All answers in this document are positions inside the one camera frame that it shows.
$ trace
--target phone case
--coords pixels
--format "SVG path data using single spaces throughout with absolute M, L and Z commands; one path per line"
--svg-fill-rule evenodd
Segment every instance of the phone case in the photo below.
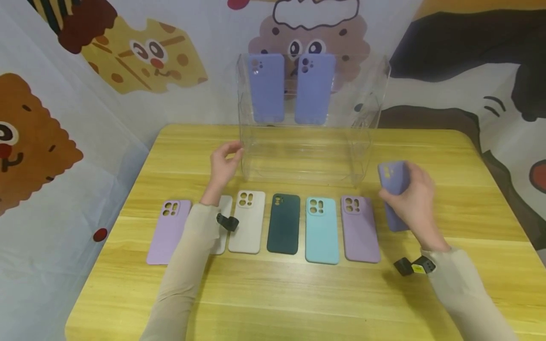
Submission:
M 336 58 L 306 53 L 299 59 L 295 121 L 321 125 L 326 122 Z
M 168 200 L 163 203 L 146 262 L 168 264 L 182 237 L 192 203 L 189 200 Z
M 394 195 L 402 194 L 410 185 L 410 171 L 404 161 L 385 162 L 378 165 L 381 186 Z M 392 232 L 406 231 L 410 228 L 396 215 L 393 208 L 385 203 L 387 225 Z
M 342 196 L 341 219 L 345 257 L 353 261 L 379 263 L 381 255 L 371 199 Z
M 307 198 L 305 211 L 305 259 L 313 263 L 339 263 L 335 200 Z
M 248 78 L 258 123 L 276 123 L 284 120 L 284 57 L 278 53 L 250 55 Z
M 268 251 L 295 255 L 300 233 L 300 197 L 275 194 L 271 203 Z
M 264 220 L 265 193 L 254 190 L 239 191 L 234 217 L 239 220 L 235 232 L 229 234 L 231 252 L 252 253 L 260 251 Z
M 220 212 L 224 217 L 229 217 L 232 214 L 233 198 L 230 195 L 222 195 L 220 197 Z M 225 241 L 228 239 L 228 230 L 219 226 L 220 238 L 216 241 L 212 247 L 211 255 L 221 255 L 225 251 Z

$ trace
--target sleeve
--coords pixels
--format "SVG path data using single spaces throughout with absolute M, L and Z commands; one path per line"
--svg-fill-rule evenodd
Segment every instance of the sleeve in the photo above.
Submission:
M 185 340 L 188 318 L 210 251 L 219 238 L 215 206 L 192 207 L 184 233 L 159 286 L 141 341 Z
M 466 252 L 452 248 L 445 253 L 421 250 L 421 254 L 436 265 L 429 273 L 430 283 L 463 340 L 517 340 L 514 331 L 485 291 L 478 271 Z

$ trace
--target acrylic display stand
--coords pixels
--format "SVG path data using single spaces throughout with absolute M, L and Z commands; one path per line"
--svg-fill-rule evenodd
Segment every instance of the acrylic display stand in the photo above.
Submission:
M 245 180 L 356 186 L 389 74 L 387 59 L 373 54 L 240 55 Z

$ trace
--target light purple phone case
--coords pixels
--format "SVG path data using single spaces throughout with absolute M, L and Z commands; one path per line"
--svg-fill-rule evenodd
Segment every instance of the light purple phone case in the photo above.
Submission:
M 381 163 L 377 166 L 377 170 L 381 186 L 391 194 L 400 195 L 410 185 L 410 171 L 404 161 Z M 385 203 L 385 211 L 387 212 L 387 224 L 392 232 L 410 229 L 387 203 Z
M 248 56 L 248 78 L 254 120 L 277 123 L 284 120 L 284 57 L 278 53 Z
M 351 204 L 346 202 L 347 199 L 351 200 Z M 362 196 L 342 196 L 341 219 L 345 257 L 352 261 L 379 263 L 381 254 L 371 199 Z
M 168 200 L 163 203 L 146 258 L 148 264 L 169 263 L 174 249 L 182 237 L 182 232 L 184 232 L 184 225 L 191 207 L 192 203 L 189 200 Z
M 306 53 L 300 57 L 294 117 L 297 124 L 326 123 L 335 67 L 333 55 Z

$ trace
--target dark green phone case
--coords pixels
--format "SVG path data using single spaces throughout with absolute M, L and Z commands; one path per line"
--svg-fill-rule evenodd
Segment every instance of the dark green phone case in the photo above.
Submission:
M 295 255 L 300 234 L 300 197 L 275 194 L 271 203 L 268 251 Z

